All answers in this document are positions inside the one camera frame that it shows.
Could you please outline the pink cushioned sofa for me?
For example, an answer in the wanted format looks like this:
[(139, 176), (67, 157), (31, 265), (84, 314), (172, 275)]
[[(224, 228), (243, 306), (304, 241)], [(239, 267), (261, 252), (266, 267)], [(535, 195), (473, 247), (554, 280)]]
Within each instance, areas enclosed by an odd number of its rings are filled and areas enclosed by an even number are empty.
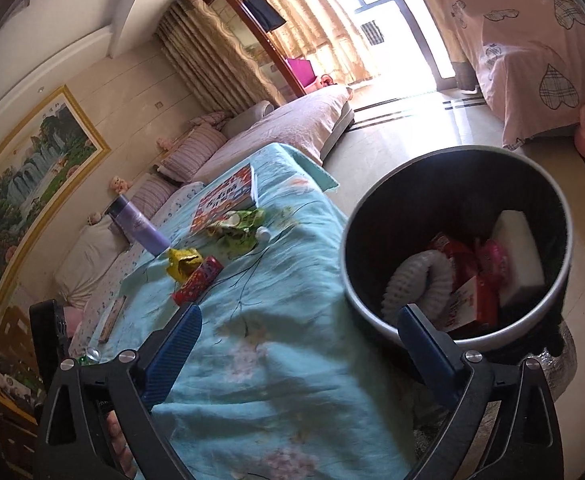
[[(204, 166), (210, 170), (213, 180), (236, 162), (271, 143), (288, 144), (321, 165), (327, 153), (353, 122), (351, 99), (352, 90), (349, 87), (333, 84), (277, 108), (268, 101), (262, 101), (236, 116), (219, 110), (186, 119), (178, 124), (180, 129), (177, 133), (155, 137), (156, 153), (150, 162), (146, 162), (144, 171), (135, 180), (127, 181), (122, 170), (112, 170), (107, 174), (110, 177), (109, 186), (120, 188), (147, 218), (154, 217), (179, 188), (197, 182), (204, 183), (196, 181), (180, 184), (163, 177), (156, 170), (167, 151), (174, 148), (195, 126), (204, 124), (219, 130), (228, 139), (227, 144)], [(93, 206), (83, 207), (80, 213), (92, 214), (96, 223), (105, 217), (104, 209)], [(53, 267), (54, 274), (61, 262)], [(52, 295), (66, 304), (64, 298), (56, 292), (54, 274)]]

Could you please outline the light blue floral tablecloth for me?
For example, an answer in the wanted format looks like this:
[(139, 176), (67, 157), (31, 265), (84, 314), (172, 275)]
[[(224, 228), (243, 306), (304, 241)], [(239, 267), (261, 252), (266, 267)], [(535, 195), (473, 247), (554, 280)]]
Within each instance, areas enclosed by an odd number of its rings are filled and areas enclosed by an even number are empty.
[(413, 392), (347, 303), (335, 181), (282, 144), (248, 164), (270, 237), (215, 252), (200, 337), (155, 424), (198, 479), (401, 479)]

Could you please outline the yellow wrapper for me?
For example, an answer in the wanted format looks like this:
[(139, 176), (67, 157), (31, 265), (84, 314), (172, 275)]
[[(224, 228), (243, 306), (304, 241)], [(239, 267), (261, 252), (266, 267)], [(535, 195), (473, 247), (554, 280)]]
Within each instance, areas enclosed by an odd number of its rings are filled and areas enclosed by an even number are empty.
[(169, 248), (166, 273), (178, 284), (183, 284), (189, 280), (203, 261), (204, 258), (195, 248)]

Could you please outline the white cream pillow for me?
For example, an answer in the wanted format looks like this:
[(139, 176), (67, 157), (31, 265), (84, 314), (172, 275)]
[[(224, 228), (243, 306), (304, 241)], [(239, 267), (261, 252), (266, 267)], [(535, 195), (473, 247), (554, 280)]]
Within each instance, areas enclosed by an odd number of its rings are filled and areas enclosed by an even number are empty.
[(84, 226), (54, 274), (56, 292), (67, 306), (83, 310), (114, 260), (129, 247), (129, 240), (109, 216)]

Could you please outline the framed waterfall landscape painting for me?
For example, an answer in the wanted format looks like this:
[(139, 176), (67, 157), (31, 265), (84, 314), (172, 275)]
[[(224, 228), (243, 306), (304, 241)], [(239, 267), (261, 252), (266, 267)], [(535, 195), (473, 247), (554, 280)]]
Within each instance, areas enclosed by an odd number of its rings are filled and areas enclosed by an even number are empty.
[(0, 145), (0, 302), (33, 244), (110, 147), (61, 86)]

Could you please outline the white foam block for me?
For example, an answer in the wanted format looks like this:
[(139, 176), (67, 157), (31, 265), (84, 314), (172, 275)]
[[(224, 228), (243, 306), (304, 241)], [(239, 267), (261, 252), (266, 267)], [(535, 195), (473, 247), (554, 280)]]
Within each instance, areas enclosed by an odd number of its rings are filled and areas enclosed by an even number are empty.
[(495, 223), (491, 240), (505, 251), (507, 260), (505, 284), (499, 291), (502, 308), (521, 304), (543, 289), (541, 259), (522, 211), (503, 211)]

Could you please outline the pink heart-pattern covered furniture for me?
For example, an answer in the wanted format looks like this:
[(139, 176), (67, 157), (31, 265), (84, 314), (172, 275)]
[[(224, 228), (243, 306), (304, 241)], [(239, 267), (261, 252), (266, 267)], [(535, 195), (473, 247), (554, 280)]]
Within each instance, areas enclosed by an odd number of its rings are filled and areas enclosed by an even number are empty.
[(585, 105), (585, 11), (575, 0), (447, 0), (502, 144), (577, 124)]

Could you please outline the red cardboard box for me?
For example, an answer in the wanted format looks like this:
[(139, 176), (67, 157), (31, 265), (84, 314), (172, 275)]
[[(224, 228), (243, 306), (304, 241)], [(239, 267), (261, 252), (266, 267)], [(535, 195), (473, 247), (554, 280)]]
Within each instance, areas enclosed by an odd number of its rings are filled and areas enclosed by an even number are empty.
[(453, 269), (453, 289), (447, 313), (442, 318), (442, 330), (481, 334), (497, 326), (497, 293), (486, 275), (480, 272), (475, 252), (443, 233), (437, 234), (429, 247), (442, 252)]

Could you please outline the red candy tube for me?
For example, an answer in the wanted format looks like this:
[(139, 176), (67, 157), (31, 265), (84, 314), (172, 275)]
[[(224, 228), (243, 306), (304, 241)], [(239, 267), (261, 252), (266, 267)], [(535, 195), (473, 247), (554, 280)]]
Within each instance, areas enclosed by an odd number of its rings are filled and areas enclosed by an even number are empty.
[(179, 307), (183, 304), (195, 304), (223, 269), (223, 264), (214, 257), (204, 258), (188, 280), (172, 295), (175, 304)]

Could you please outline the green squeeze pouch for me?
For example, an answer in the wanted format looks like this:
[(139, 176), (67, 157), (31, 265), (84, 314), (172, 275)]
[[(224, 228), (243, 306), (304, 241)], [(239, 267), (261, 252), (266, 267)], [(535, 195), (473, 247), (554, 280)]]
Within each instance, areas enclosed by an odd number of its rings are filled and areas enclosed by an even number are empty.
[(207, 226), (206, 233), (214, 239), (214, 255), (225, 260), (245, 256), (260, 245), (268, 244), (271, 231), (265, 226), (262, 208), (230, 210)]

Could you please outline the beige curtain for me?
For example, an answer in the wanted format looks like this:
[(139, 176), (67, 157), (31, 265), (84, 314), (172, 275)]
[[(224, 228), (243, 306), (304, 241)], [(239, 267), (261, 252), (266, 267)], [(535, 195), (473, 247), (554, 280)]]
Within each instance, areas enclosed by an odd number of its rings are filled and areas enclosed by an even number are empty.
[(161, 51), (206, 112), (242, 113), (261, 101), (286, 103), (240, 41), (204, 0), (172, 0), (160, 18)]

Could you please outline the purple water bottle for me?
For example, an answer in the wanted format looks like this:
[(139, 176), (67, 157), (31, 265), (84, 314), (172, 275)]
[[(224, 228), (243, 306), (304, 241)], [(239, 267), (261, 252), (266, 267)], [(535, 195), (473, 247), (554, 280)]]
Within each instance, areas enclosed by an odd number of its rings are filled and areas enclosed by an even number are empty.
[(154, 257), (160, 256), (170, 247), (169, 240), (123, 194), (112, 201), (106, 214), (127, 237), (133, 238)]

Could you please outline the striped pink pillow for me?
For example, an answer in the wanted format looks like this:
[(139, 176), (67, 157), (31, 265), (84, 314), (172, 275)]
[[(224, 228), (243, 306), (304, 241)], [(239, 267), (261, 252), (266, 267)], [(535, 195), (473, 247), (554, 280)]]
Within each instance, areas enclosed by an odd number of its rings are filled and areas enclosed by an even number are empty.
[(213, 177), (204, 166), (227, 141), (222, 132), (208, 124), (195, 126), (174, 148), (166, 152), (156, 170), (163, 177), (180, 184), (196, 181), (209, 183)]

